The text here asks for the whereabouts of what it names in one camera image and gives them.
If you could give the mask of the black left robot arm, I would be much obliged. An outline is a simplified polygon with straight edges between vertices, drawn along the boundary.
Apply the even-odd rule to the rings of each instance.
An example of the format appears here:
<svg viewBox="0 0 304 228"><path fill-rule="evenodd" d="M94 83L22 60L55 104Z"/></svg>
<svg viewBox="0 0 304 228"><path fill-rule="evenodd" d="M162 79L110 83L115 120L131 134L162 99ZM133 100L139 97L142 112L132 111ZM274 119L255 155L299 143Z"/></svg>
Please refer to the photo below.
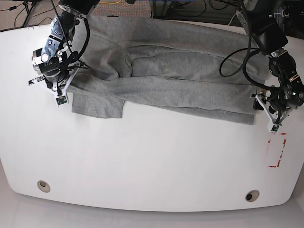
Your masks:
<svg viewBox="0 0 304 228"><path fill-rule="evenodd" d="M257 50L247 52L244 65L257 54L268 56L269 71L279 82L278 87L256 82L250 78L246 66L242 67L245 78L258 87L257 92L252 94L254 109L266 112L268 129L272 133L278 132L283 120L304 104L304 85L296 71L295 60L284 49L287 37L273 17L280 4L279 0L241 0L237 11L249 41L257 45Z"/></svg>

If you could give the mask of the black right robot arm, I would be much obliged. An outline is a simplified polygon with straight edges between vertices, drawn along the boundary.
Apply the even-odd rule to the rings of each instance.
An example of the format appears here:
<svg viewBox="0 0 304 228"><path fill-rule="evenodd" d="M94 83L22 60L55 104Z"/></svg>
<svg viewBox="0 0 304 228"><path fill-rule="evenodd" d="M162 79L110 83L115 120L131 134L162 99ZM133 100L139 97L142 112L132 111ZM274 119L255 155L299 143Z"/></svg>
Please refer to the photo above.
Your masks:
<svg viewBox="0 0 304 228"><path fill-rule="evenodd" d="M28 85L40 85L44 81L42 88L54 96L58 106L68 103L67 89L78 70L90 69L81 56L90 39L87 17L98 3L97 0L61 0L58 6L62 13L52 20L45 46L33 52L32 65L38 77L29 80ZM80 20L86 29L85 41L80 51L72 51L75 28Z"/></svg>

